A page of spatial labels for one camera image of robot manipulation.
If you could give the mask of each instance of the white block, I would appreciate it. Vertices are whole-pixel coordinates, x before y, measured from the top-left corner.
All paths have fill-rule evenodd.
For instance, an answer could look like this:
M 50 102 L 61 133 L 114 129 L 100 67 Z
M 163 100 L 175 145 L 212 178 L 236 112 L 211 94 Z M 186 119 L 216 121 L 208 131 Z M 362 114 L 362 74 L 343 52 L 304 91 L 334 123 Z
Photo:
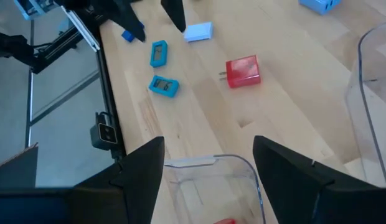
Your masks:
M 205 22 L 202 24 L 190 25 L 187 27 L 185 31 L 186 42 L 211 39 L 211 37 L 212 37 L 212 22 Z

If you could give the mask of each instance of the red block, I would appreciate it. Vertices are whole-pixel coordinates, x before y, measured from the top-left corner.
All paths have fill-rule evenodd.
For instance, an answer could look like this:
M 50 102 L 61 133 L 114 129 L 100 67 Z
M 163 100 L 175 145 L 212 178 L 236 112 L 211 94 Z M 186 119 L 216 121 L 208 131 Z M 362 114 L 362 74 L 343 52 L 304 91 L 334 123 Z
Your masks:
M 227 218 L 214 224 L 236 224 L 236 220 L 233 218 Z
M 252 55 L 226 62 L 226 76 L 230 88 L 260 83 L 257 56 Z

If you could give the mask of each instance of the clear plastic bin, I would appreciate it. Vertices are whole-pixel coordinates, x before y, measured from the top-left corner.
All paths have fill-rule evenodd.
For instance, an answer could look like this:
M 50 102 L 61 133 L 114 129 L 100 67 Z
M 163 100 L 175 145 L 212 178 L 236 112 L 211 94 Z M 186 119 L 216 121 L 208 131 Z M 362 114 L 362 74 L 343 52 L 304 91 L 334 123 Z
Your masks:
M 265 223 L 257 174 L 242 157 L 166 161 L 163 175 L 180 224 Z
M 361 38 L 346 100 L 366 181 L 386 187 L 386 24 Z

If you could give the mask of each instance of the small blue piece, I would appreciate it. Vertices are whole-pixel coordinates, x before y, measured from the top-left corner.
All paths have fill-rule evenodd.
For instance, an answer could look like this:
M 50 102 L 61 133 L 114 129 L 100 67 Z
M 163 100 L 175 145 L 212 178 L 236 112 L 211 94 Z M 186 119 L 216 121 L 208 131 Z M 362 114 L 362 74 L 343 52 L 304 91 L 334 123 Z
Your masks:
M 177 80 L 166 79 L 155 75 L 150 83 L 149 89 L 155 93 L 173 98 L 179 88 Z
M 341 0 L 298 0 L 300 4 L 324 15 L 338 5 Z
M 185 41 L 192 42 L 196 40 L 211 39 L 212 22 L 194 24 L 187 27 L 185 31 Z
M 167 63 L 168 44 L 165 40 L 154 42 L 151 45 L 150 65 L 153 68 L 163 66 Z
M 134 39 L 135 39 L 135 36 L 132 35 L 129 31 L 124 31 L 123 34 L 121 34 L 122 37 L 124 37 L 124 39 L 126 41 L 128 41 L 129 43 L 131 43 Z

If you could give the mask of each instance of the wooden table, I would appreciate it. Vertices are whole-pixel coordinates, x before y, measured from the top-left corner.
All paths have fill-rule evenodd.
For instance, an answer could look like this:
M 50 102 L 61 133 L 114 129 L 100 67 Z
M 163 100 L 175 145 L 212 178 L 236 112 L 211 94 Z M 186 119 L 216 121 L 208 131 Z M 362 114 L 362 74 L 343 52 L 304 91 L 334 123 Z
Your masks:
M 128 152 L 155 136 L 166 158 L 238 154 L 252 164 L 255 135 L 264 135 L 335 169 L 364 178 L 344 93 L 361 35 L 386 22 L 386 0 L 342 0 L 319 16 L 297 0 L 185 0 L 187 24 L 212 21 L 211 40 L 185 43 L 160 0 L 133 4 L 146 43 L 101 27 Z M 149 65 L 151 43 L 166 40 L 167 65 Z M 225 61 L 256 54 L 262 83 L 231 90 L 219 80 Z M 179 80 L 173 99 L 148 90 L 153 75 Z M 265 215 L 276 223 L 265 192 Z M 162 185 L 153 223 L 174 223 Z

